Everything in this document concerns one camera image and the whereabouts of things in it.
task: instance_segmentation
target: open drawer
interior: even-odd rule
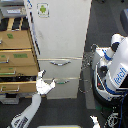
[[[15,76],[34,76],[38,75],[38,68],[36,65],[32,66],[13,66],[0,67],[0,77],[15,77]]]
[[[31,48],[27,30],[0,32],[0,42],[0,49]]]
[[[36,92],[36,81],[1,82],[0,93],[28,93]]]
[[[31,49],[0,50],[0,66],[34,65],[35,60]]]

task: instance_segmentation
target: blue logo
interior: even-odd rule
[[[120,68],[120,72],[117,74],[117,77],[114,78],[115,82],[119,85],[123,78],[125,77],[126,70],[124,68]]]

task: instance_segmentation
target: floor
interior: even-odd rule
[[[90,59],[93,44],[108,47],[113,34],[120,33],[126,36],[120,23],[120,12],[125,8],[128,8],[127,0],[124,3],[121,3],[120,0],[105,0],[105,3],[101,3],[101,0],[92,0],[77,99],[47,100],[43,98],[29,128],[36,128],[40,125],[79,125],[83,128],[92,128],[91,115],[98,117],[101,128],[103,128],[106,120],[101,115],[101,108],[93,97],[89,74],[90,66],[85,57],[89,55],[89,58],[87,58]],[[0,103],[0,128],[6,128],[10,125],[12,118],[30,104],[31,99],[24,98],[20,99],[18,105],[3,105]],[[106,108],[105,116],[108,116],[110,111]]]

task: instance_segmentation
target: wooden drawer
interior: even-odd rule
[[[28,31],[3,31],[0,32],[0,49],[31,48]]]
[[[0,77],[15,77],[19,75],[37,76],[38,68],[36,65],[19,67],[0,67]]]
[[[0,66],[27,66],[34,65],[31,49],[26,50],[0,50]]]
[[[55,81],[55,88],[47,94],[48,99],[77,98],[79,79],[55,79]]]
[[[82,59],[38,61],[40,70],[46,70],[44,78],[79,77]]]
[[[36,81],[0,83],[0,93],[36,92]]]

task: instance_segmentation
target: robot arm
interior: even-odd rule
[[[15,116],[11,122],[12,128],[27,128],[32,118],[36,114],[40,103],[41,103],[41,95],[47,94],[55,87],[55,82],[48,85],[42,79],[43,75],[46,71],[41,71],[38,73],[37,81],[36,81],[36,89],[37,93],[32,96],[32,103],[29,107],[27,107],[21,114]]]
[[[118,45],[124,39],[120,34],[114,34],[111,39],[111,47],[109,47],[106,51],[103,50],[104,56],[100,59],[100,68],[101,70],[106,70],[109,68],[113,55],[115,54]]]

